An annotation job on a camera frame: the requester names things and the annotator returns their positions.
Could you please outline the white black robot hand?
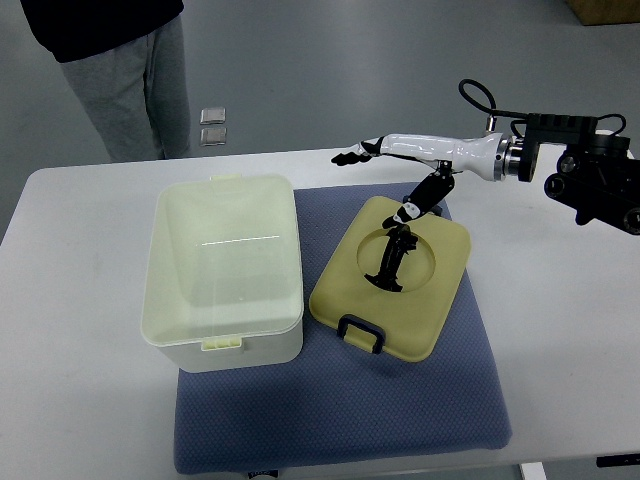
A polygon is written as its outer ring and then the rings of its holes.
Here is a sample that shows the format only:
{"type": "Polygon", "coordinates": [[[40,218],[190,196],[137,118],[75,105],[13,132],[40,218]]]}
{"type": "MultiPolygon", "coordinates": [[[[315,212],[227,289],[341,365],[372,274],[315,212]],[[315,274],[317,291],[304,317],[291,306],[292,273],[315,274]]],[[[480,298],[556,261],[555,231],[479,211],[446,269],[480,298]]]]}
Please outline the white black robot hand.
{"type": "Polygon", "coordinates": [[[430,173],[405,197],[398,211],[383,221],[384,229],[416,220],[443,200],[454,188],[454,175],[470,171],[487,181],[502,181],[519,170],[519,143],[512,136],[492,133],[477,139],[433,135],[389,134],[357,143],[336,155],[338,166],[391,156],[431,166],[430,173]]]}

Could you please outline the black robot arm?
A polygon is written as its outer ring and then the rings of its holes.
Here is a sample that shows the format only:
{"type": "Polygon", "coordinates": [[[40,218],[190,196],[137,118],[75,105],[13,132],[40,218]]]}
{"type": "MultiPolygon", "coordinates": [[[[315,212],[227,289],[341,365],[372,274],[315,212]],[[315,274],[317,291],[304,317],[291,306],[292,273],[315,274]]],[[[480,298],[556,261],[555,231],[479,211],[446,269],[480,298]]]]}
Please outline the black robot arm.
{"type": "Polygon", "coordinates": [[[631,235],[639,233],[639,161],[628,153],[630,139],[621,135],[626,118],[617,114],[620,128],[599,133],[600,117],[521,113],[500,110],[491,92],[480,82],[463,79],[461,96],[487,115],[486,132],[495,130],[499,117],[511,120],[511,133],[499,140],[494,173],[530,182],[540,147],[562,145],[556,172],[544,182],[547,197],[576,211],[583,226],[597,219],[631,235]]]}

